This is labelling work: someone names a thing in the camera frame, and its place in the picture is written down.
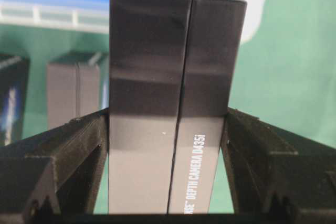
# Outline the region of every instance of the green background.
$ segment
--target green background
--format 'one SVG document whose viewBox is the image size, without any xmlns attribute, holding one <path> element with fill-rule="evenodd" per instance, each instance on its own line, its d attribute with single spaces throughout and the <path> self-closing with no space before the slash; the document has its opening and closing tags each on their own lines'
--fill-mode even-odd
<svg viewBox="0 0 336 224">
<path fill-rule="evenodd" d="M 266 0 L 257 34 L 239 50 L 229 105 L 336 147 L 334 0 Z M 108 51 L 108 35 L 0 25 L 0 49 L 27 55 L 23 137 L 47 130 L 46 64 L 70 50 Z M 107 212 L 107 169 L 96 213 Z M 210 212 L 233 212 L 223 158 Z"/>
</svg>

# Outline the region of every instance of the gray box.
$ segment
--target gray box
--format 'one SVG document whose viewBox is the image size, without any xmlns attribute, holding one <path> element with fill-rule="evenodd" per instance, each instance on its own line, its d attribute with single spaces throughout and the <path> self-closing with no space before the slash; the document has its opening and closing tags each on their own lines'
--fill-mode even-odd
<svg viewBox="0 0 336 224">
<path fill-rule="evenodd" d="M 70 52 L 47 65 L 49 129 L 107 107 L 108 54 Z"/>
<path fill-rule="evenodd" d="M 170 194 L 170 214 L 208 212 L 244 0 L 193 0 Z"/>
<path fill-rule="evenodd" d="M 110 0 L 109 213 L 165 214 L 191 0 Z"/>
</svg>

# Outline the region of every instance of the black surface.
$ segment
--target black surface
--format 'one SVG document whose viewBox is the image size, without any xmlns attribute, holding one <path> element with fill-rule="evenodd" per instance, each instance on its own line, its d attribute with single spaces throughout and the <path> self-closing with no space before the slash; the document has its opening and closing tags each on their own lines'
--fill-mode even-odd
<svg viewBox="0 0 336 224">
<path fill-rule="evenodd" d="M 0 222 L 92 213 L 107 156 L 108 110 L 0 148 Z"/>
<path fill-rule="evenodd" d="M 161 223 L 161 224 L 183 224 L 183 223 L 223 223 L 223 224 L 266 224 L 266 223 L 287 223 L 285 220 L 273 220 L 269 215 L 55 215 L 48 219 L 40 219 L 37 223 L 61 224 L 84 224 L 84 223 Z"/>
<path fill-rule="evenodd" d="M 335 223 L 335 149 L 229 110 L 222 150 L 236 213 Z"/>
</svg>

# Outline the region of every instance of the camera box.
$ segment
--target camera box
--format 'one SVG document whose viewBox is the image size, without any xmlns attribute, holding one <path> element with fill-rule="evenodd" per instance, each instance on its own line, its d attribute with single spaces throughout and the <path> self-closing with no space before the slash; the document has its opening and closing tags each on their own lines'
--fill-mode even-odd
<svg viewBox="0 0 336 224">
<path fill-rule="evenodd" d="M 70 52 L 47 65 L 48 125 L 108 106 L 108 54 Z"/>
<path fill-rule="evenodd" d="M 208 212 L 244 0 L 192 0 L 170 214 Z"/>
<path fill-rule="evenodd" d="M 0 54 L 0 146 L 21 140 L 29 60 Z"/>
<path fill-rule="evenodd" d="M 165 214 L 192 0 L 110 0 L 109 213 Z"/>
</svg>

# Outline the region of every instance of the product box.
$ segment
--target product box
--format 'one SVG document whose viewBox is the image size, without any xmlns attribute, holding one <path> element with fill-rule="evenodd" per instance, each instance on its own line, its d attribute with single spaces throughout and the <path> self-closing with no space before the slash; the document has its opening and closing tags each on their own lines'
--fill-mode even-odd
<svg viewBox="0 0 336 224">
<path fill-rule="evenodd" d="M 170 214 L 208 212 L 244 0 L 192 0 Z"/>
<path fill-rule="evenodd" d="M 165 214 L 192 0 L 110 0 L 109 213 Z"/>
<path fill-rule="evenodd" d="M 107 108 L 108 60 L 105 53 L 73 51 L 47 65 L 50 129 Z"/>
<path fill-rule="evenodd" d="M 0 146 L 21 140 L 29 60 L 0 54 Z"/>
</svg>

